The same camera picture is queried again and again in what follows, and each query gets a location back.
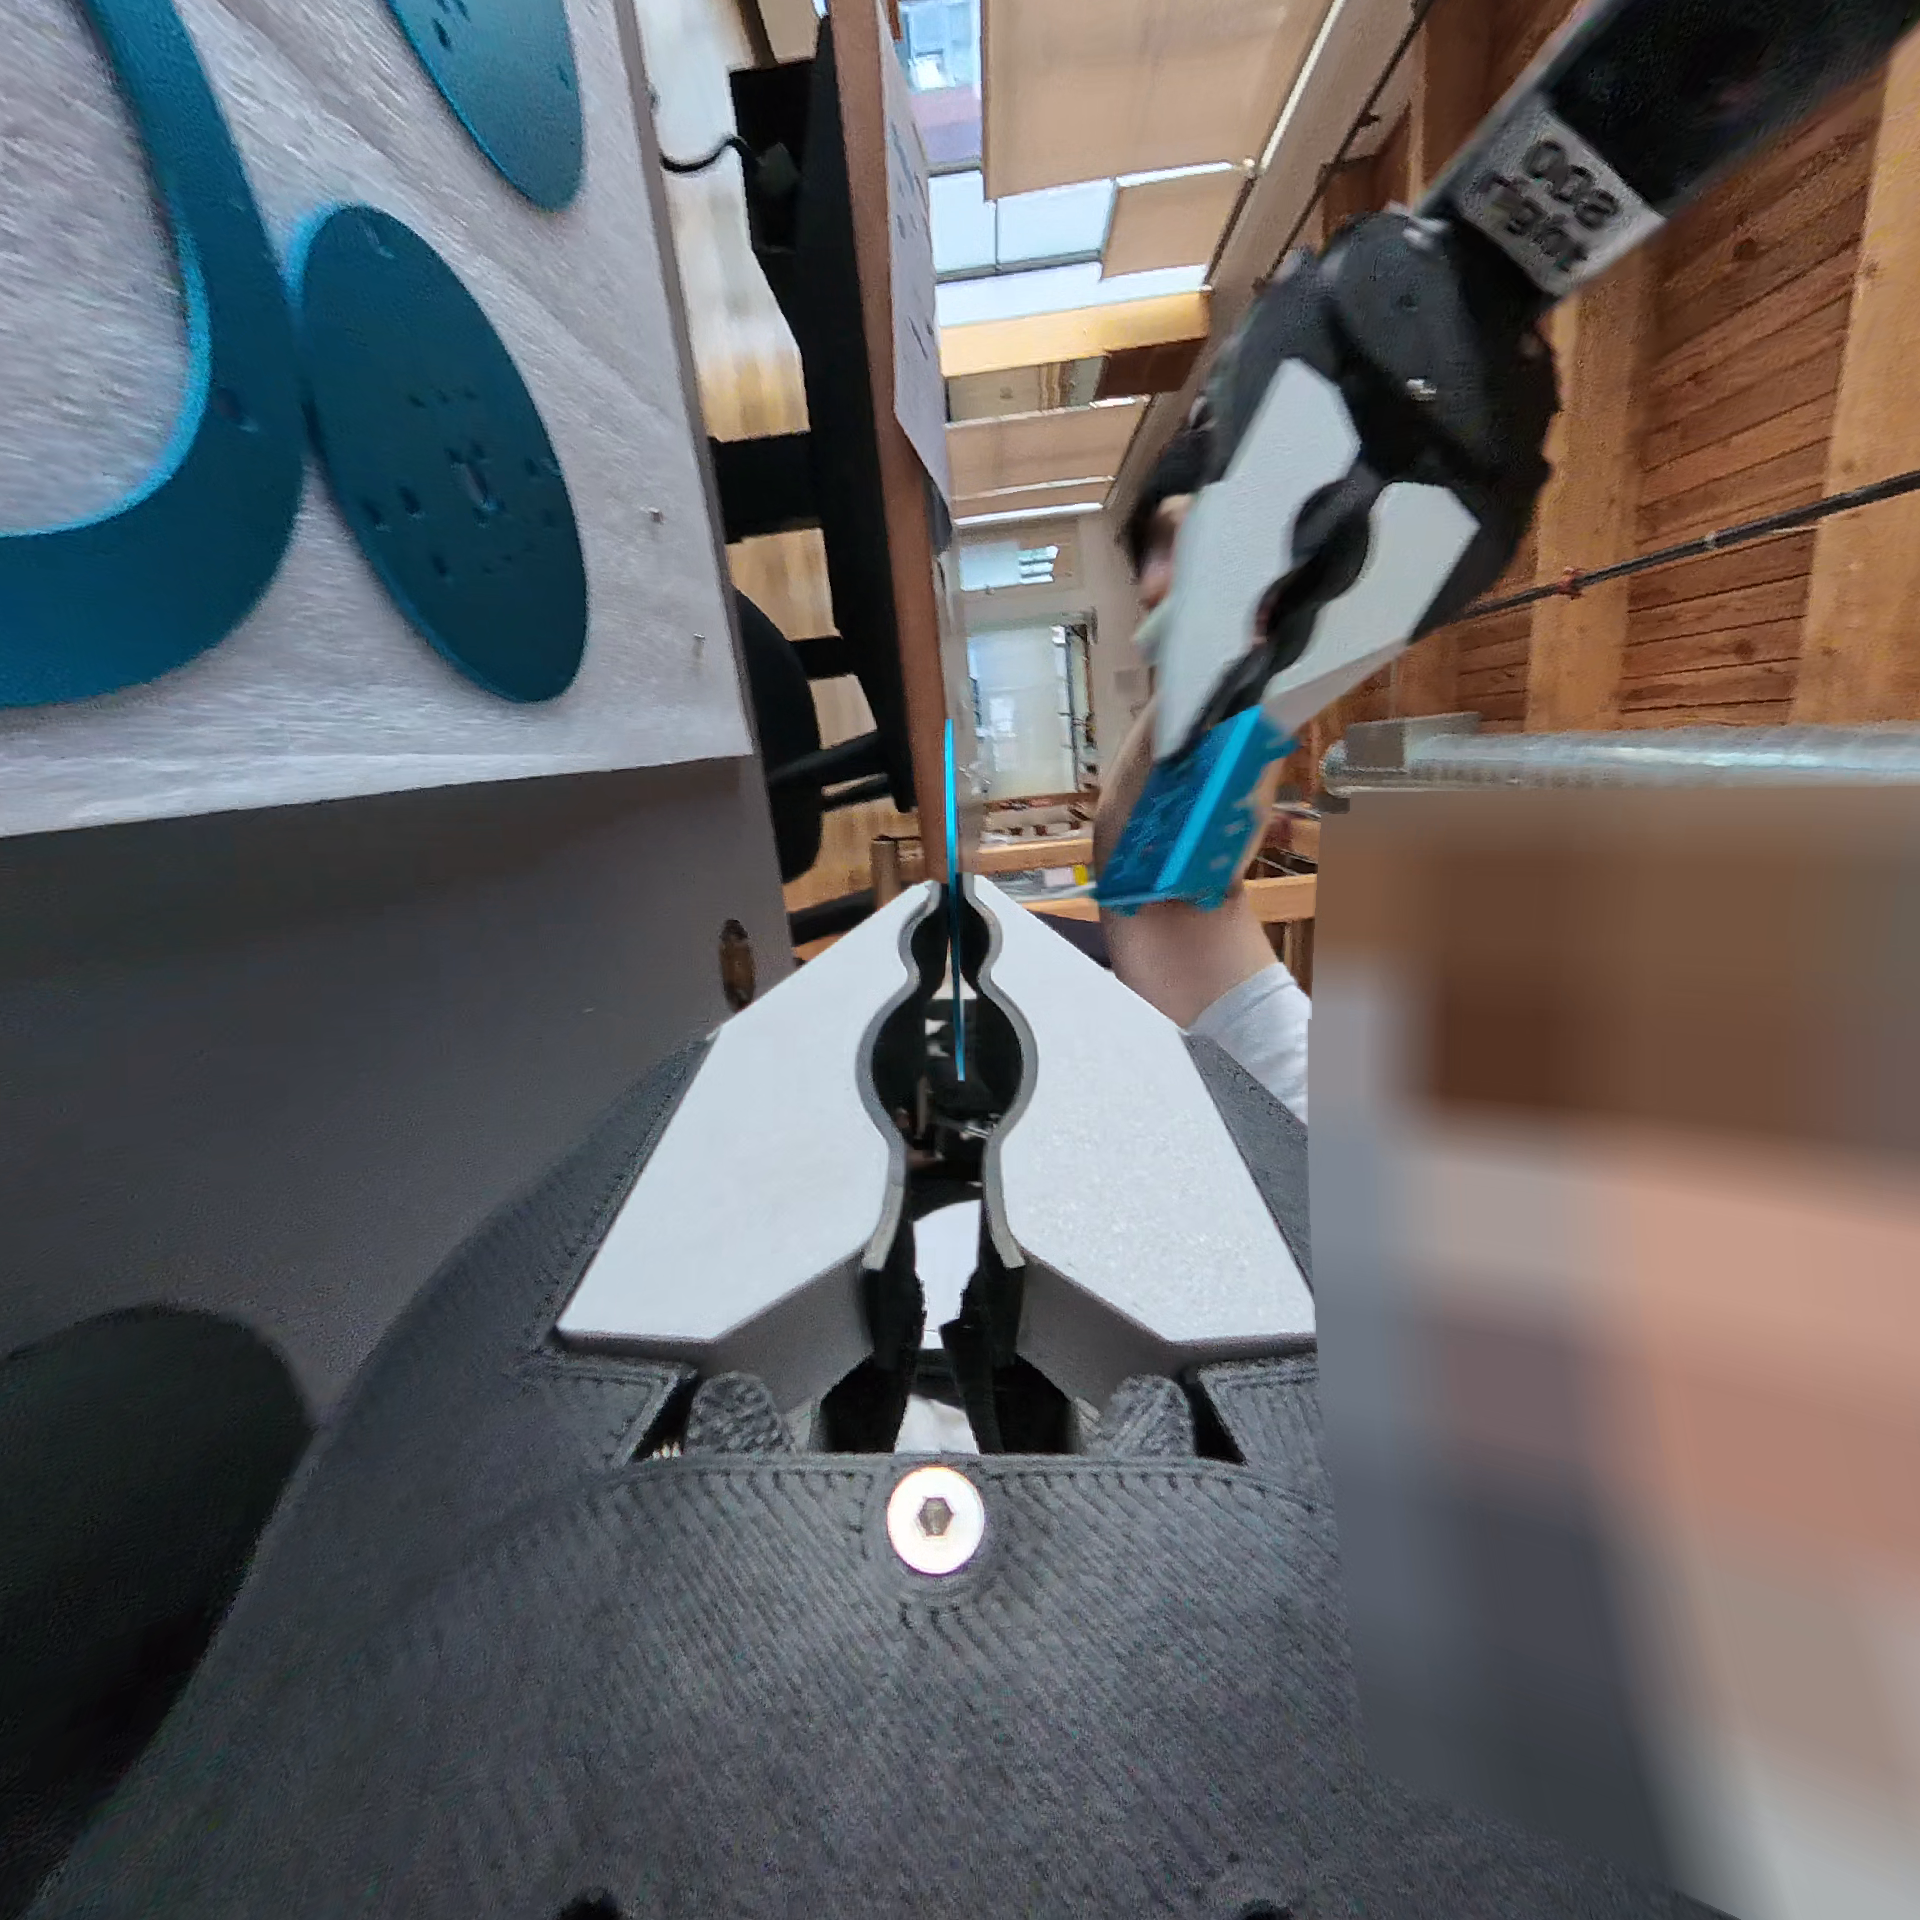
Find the thin black rod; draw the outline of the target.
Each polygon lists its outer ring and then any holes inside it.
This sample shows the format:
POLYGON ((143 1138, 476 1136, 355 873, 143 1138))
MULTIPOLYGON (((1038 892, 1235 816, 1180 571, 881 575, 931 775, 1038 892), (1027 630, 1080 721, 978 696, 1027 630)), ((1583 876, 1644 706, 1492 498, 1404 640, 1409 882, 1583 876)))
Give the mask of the thin black rod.
POLYGON ((1644 571, 1667 570, 1674 564, 1684 564, 1694 560, 1706 560, 1719 553, 1735 552, 1750 544, 1762 544, 1782 538, 1796 538, 1802 534, 1814 531, 1822 521, 1864 512, 1871 508, 1879 508, 1903 497, 1913 497, 1918 491, 1918 468, 1897 471, 1888 478, 1864 488, 1849 488, 1839 494, 1830 494, 1819 502, 1807 504, 1802 508, 1777 512, 1758 519, 1746 519, 1743 523, 1721 527, 1719 531, 1694 536, 1691 540, 1667 544, 1641 553, 1631 560, 1608 563, 1603 567, 1567 567, 1562 575, 1551 579, 1547 584, 1536 584, 1535 587, 1508 593, 1499 598, 1486 598, 1478 604, 1463 609, 1454 616, 1454 625, 1473 622, 1480 617, 1507 617, 1520 614, 1526 609, 1536 609, 1540 604, 1555 600, 1578 600, 1586 591, 1596 591, 1603 585, 1615 585, 1641 576, 1644 571))

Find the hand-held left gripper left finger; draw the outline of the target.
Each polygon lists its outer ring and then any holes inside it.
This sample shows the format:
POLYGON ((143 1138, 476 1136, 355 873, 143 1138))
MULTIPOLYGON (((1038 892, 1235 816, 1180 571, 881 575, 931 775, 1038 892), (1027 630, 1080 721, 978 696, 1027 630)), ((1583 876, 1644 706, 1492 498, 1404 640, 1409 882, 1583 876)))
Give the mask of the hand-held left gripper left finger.
POLYGON ((906 1204, 873 1051, 940 903, 935 880, 904 892, 712 1034, 561 1313, 562 1350, 747 1374, 783 1410, 873 1353, 865 1278, 906 1204))

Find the printed paper sheet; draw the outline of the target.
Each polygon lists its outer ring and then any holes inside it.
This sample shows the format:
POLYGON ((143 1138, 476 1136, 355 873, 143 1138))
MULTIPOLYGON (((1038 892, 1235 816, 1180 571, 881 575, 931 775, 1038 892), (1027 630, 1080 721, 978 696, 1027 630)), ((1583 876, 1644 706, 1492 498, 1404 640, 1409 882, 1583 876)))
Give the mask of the printed paper sheet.
POLYGON ((951 506, 948 418, 938 313, 938 273, 921 123, 894 36, 894 16, 875 6, 881 32, 888 262, 891 275, 894 407, 935 497, 951 506))

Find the thin blue metal plate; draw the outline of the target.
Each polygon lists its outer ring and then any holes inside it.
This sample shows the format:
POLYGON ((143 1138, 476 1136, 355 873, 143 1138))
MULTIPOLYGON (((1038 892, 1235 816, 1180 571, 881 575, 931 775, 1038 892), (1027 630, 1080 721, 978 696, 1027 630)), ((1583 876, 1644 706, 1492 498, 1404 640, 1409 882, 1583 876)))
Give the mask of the thin blue metal plate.
POLYGON ((948 934, 948 985, 951 985, 951 1071, 959 1084, 970 1076, 970 1028, 967 1028, 967 929, 964 929, 964 872, 960 849, 959 807, 959 758, 955 726, 945 721, 945 864, 947 864, 947 934, 948 934))

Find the glass window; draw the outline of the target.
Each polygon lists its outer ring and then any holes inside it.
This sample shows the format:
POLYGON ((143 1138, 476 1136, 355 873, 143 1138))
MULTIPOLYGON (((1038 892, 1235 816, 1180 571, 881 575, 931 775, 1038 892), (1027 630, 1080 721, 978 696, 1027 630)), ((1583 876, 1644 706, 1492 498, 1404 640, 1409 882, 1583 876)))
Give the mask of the glass window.
POLYGON ((1212 256, 1250 170, 1216 161, 1118 178, 1051 185, 993 199, 974 164, 935 172, 928 185, 938 281, 983 281, 1024 273, 1098 266, 1103 278, 1188 267, 1212 256), (1176 256, 1161 242, 1130 238, 1114 248, 1116 223, 1180 216, 1176 256))

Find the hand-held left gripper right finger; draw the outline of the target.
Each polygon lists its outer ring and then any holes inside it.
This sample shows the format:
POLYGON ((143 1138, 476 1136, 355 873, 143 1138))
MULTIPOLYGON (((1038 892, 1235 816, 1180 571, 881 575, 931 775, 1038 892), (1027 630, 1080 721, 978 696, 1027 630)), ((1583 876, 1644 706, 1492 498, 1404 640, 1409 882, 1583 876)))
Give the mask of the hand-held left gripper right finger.
POLYGON ((1313 1353, 1305 1129, 1000 886, 967 878, 967 903, 978 995, 1015 1034, 983 1160, 1015 1356, 1103 1404, 1132 1376, 1313 1353))

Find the black office chair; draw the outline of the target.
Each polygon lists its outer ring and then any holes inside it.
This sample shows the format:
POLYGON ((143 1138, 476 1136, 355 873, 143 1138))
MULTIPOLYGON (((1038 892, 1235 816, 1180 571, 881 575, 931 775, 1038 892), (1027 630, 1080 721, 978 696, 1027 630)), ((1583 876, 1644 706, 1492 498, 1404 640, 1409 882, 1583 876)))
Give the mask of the black office chair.
POLYGON ((894 795, 894 764, 881 728, 825 745, 812 687, 858 675, 858 649, 846 639, 790 640, 744 591, 734 591, 734 609, 778 864, 791 882, 816 864, 828 811, 894 795))

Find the blue disc with rectangular hole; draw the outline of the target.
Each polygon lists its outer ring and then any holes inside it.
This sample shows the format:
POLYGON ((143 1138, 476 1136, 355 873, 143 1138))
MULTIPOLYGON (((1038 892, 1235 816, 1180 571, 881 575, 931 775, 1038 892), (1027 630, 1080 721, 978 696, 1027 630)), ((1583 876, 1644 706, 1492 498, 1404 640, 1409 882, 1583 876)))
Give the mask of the blue disc with rectangular hole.
POLYGON ((426 76, 499 175, 545 211, 583 183, 585 119, 566 2, 388 2, 426 76))

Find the small blue perforated disc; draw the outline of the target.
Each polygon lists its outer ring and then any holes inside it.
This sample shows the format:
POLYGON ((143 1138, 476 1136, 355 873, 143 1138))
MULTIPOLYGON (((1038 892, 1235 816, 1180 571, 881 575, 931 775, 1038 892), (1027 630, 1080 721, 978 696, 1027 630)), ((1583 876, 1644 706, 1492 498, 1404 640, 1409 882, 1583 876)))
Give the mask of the small blue perforated disc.
POLYGON ((555 703, 585 662, 585 553, 511 347, 442 252, 370 204, 315 216, 291 275, 310 438, 374 575, 474 687, 555 703))

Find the silver metal rail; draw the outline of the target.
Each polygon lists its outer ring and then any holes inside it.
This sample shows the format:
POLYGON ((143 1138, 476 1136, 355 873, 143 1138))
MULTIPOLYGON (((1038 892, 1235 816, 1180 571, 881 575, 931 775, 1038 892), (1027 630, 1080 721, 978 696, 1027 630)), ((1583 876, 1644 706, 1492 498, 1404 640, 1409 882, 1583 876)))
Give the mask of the silver metal rail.
POLYGON ((1328 799, 1448 788, 1918 787, 1918 726, 1492 735, 1473 713, 1359 726, 1328 799))

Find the black table frame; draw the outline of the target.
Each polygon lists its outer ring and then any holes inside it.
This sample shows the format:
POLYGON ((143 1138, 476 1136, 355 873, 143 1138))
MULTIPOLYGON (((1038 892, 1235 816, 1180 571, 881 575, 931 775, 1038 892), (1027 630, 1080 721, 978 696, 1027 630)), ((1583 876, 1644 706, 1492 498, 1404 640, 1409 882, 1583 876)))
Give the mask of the black table frame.
POLYGON ((812 687, 824 743, 883 730, 894 764, 890 801, 911 804, 878 462, 866 443, 873 409, 858 338, 848 178, 820 34, 824 23, 810 59, 730 80, 752 254, 801 350, 808 425, 708 447, 730 544, 804 531, 824 538, 828 635, 846 639, 858 656, 856 678, 812 687))

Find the blue perforated metal bracket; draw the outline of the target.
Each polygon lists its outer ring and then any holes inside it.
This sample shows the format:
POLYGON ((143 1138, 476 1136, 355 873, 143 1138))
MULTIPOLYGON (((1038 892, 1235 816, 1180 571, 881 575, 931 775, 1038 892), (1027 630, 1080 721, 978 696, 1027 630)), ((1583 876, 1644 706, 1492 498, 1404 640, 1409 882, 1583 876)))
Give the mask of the blue perforated metal bracket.
POLYGON ((1265 838, 1263 782, 1296 745, 1263 710, 1248 710, 1158 762, 1118 849, 1100 860, 1096 906, 1120 916, 1150 906, 1218 910, 1265 838))

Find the white foam sheet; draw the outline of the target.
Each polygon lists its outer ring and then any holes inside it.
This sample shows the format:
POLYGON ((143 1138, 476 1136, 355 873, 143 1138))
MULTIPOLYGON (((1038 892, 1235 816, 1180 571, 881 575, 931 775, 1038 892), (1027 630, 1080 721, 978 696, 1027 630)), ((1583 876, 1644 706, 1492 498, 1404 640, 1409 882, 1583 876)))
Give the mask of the white foam sheet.
POLYGON ((752 751, 623 6, 566 6, 583 183, 520 194, 387 6, 4 6, 4 838, 752 751), (305 418, 291 258, 370 204, 511 347, 590 631, 507 705, 432 651, 305 418))

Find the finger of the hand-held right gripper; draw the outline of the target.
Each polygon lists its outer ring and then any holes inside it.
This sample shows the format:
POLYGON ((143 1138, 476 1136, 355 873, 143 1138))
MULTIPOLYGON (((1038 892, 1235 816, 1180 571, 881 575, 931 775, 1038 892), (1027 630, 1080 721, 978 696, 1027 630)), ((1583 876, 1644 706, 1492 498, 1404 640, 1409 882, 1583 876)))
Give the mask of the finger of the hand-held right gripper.
POLYGON ((1194 498, 1164 600, 1143 622, 1155 666, 1155 762, 1210 730, 1208 710, 1257 648, 1266 593, 1294 567, 1310 494, 1342 482, 1360 440, 1332 380, 1288 359, 1241 430, 1227 471, 1194 498))
POLYGON ((1239 564, 1241 651, 1220 712, 1260 712, 1294 735, 1412 643, 1480 523, 1448 488, 1399 481, 1366 508, 1356 486, 1324 488, 1328 516, 1304 553, 1289 527, 1239 564))

